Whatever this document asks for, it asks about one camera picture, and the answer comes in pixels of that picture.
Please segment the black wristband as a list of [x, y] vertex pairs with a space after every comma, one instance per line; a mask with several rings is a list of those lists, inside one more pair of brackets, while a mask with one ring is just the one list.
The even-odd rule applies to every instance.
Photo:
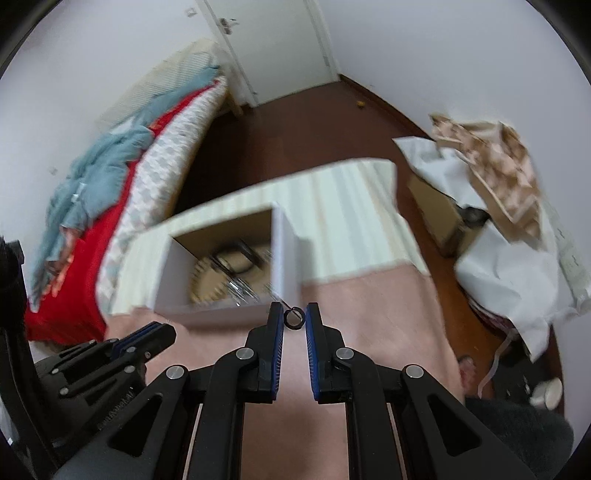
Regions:
[[217, 247], [209, 256], [211, 266], [229, 278], [262, 270], [266, 260], [242, 239], [233, 240]]

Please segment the red blanket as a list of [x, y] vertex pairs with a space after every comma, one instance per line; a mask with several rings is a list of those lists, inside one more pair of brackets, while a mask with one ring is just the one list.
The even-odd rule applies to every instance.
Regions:
[[98, 270], [144, 152], [128, 163], [127, 178], [118, 202], [83, 233], [66, 232], [58, 275], [43, 291], [39, 309], [33, 311], [28, 300], [24, 316], [28, 340], [71, 345], [103, 338], [106, 317], [98, 311], [95, 298]]

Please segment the white cardboard box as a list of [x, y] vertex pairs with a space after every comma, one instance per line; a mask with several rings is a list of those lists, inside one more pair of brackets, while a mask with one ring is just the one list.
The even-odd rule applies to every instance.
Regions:
[[301, 298], [294, 228], [279, 205], [207, 223], [167, 242], [151, 308], [188, 328], [252, 327]]

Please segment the pink suede mat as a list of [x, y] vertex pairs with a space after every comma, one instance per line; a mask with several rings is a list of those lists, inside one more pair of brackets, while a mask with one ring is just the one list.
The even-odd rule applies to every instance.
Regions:
[[[414, 265], [403, 264], [356, 278], [304, 287], [305, 303], [320, 307], [322, 322], [339, 329], [346, 346], [395, 369], [425, 368], [458, 400], [464, 400], [456, 355], [448, 341], [436, 287]], [[266, 314], [242, 319], [231, 309], [215, 321], [177, 323], [176, 342], [149, 361], [147, 378], [167, 366], [196, 369], [245, 344]], [[320, 405], [311, 393], [304, 331], [283, 337], [280, 389], [270, 405], [245, 409], [244, 479], [346, 479], [343, 405]]]

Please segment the dark grey fluffy rug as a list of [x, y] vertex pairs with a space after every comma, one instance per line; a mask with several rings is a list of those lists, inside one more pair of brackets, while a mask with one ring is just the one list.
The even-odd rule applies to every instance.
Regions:
[[530, 405], [477, 397], [466, 397], [465, 406], [538, 479], [554, 479], [567, 463], [574, 433], [560, 414]]

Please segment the white cup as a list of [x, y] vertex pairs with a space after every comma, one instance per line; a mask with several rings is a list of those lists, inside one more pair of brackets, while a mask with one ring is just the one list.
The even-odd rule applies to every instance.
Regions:
[[560, 378], [540, 382], [532, 392], [529, 403], [534, 408], [555, 410], [563, 396], [563, 383]]

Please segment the diamond pattern mattress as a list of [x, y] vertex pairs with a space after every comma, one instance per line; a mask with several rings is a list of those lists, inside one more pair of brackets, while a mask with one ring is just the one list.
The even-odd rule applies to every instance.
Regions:
[[227, 94], [228, 81], [219, 75], [148, 124], [154, 140], [136, 166], [98, 270], [95, 298], [102, 316], [110, 314], [119, 271], [132, 241], [169, 216], [189, 161]]

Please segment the teal quilt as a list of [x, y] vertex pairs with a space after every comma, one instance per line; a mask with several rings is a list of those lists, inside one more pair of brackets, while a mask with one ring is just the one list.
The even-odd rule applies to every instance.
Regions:
[[71, 164], [66, 178], [50, 198], [45, 230], [30, 269], [29, 303], [40, 307], [43, 291], [58, 275], [58, 263], [66, 245], [66, 232], [83, 233], [121, 195], [128, 174], [128, 163], [147, 150], [155, 138], [149, 126], [185, 97], [211, 87], [218, 76], [217, 65], [201, 68], [186, 83], [154, 95], [125, 121], [126, 130], [105, 133]]

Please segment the brown cardboard box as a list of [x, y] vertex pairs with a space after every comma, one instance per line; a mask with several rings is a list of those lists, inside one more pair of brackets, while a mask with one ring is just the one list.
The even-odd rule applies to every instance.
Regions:
[[459, 258], [491, 219], [475, 207], [460, 207], [449, 196], [413, 174], [408, 187], [425, 226], [444, 257]]

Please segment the striped cream cloth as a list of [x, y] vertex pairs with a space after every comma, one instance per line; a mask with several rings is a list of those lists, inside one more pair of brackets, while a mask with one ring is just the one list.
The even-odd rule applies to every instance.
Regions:
[[301, 282], [325, 283], [412, 263], [429, 271], [396, 204], [397, 166], [360, 158], [259, 183], [176, 215], [138, 235], [123, 258], [110, 312], [150, 307], [170, 238], [276, 205], [304, 246]]

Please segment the white power strip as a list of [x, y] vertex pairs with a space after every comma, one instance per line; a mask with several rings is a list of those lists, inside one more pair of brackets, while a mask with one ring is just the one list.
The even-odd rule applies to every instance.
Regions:
[[573, 309], [577, 315], [585, 315], [590, 311], [590, 272], [558, 211], [546, 197], [543, 198], [543, 207], [554, 231], [558, 261], [573, 297]]

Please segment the striped pillow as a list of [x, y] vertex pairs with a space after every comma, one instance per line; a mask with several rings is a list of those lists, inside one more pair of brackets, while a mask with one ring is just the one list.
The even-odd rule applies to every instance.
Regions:
[[153, 97], [185, 85], [206, 67], [218, 65], [221, 47], [208, 38], [201, 38], [155, 65], [129, 86], [95, 121], [98, 130], [106, 133], [144, 107]]

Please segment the brown checkered scarf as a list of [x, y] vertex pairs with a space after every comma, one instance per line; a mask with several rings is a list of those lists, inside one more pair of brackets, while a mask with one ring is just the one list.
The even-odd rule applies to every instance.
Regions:
[[542, 193], [516, 130], [502, 122], [460, 123], [437, 113], [430, 119], [437, 145], [456, 150], [468, 165], [470, 183], [501, 234], [512, 243], [523, 241], [538, 249]]

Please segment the white door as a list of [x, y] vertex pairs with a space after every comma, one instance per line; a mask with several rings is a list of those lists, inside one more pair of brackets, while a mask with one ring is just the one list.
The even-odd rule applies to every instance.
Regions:
[[199, 1], [250, 106], [338, 80], [317, 1]]

